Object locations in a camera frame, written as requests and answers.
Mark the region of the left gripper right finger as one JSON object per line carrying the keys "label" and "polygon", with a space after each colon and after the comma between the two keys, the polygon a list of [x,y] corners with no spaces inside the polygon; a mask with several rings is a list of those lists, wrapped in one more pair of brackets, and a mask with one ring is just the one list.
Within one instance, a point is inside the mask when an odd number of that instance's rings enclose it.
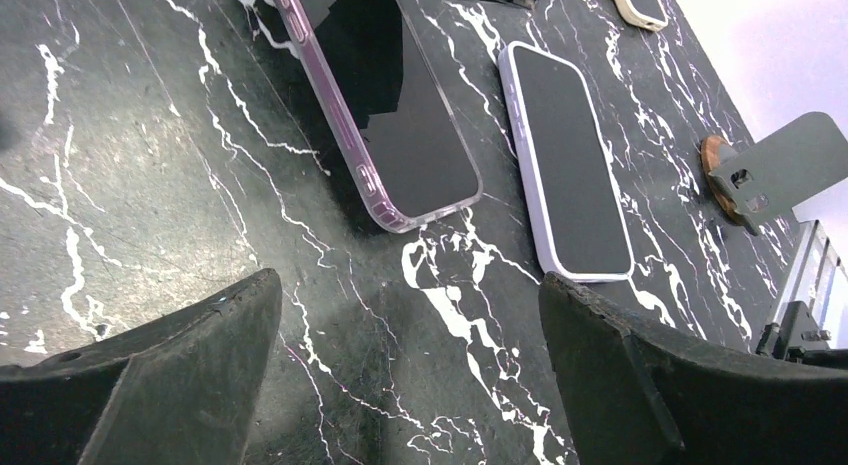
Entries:
{"label": "left gripper right finger", "polygon": [[583,464],[843,464],[847,353],[708,342],[557,273],[543,334]]}

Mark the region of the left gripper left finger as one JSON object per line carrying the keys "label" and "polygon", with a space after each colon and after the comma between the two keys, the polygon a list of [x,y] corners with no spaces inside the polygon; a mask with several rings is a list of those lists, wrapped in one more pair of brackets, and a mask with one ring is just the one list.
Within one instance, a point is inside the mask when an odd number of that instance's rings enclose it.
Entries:
{"label": "left gripper left finger", "polygon": [[260,270],[109,339],[1,369],[5,464],[238,464],[281,319]]}

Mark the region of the phone with clear pink case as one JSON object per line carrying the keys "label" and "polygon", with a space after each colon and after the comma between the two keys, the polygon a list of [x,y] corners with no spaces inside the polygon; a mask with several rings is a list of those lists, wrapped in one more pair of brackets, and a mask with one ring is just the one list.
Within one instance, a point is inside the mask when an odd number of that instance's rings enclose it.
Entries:
{"label": "phone with clear pink case", "polygon": [[405,233],[476,203],[478,167],[399,0],[274,0],[371,218]]}

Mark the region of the phone with lilac case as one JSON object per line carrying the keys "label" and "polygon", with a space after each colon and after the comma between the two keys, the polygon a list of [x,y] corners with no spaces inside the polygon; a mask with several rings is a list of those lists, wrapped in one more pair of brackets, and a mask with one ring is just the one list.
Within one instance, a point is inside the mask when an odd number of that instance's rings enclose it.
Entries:
{"label": "phone with lilac case", "polygon": [[632,244],[583,73],[518,41],[501,51],[498,69],[542,271],[579,283],[627,280]]}

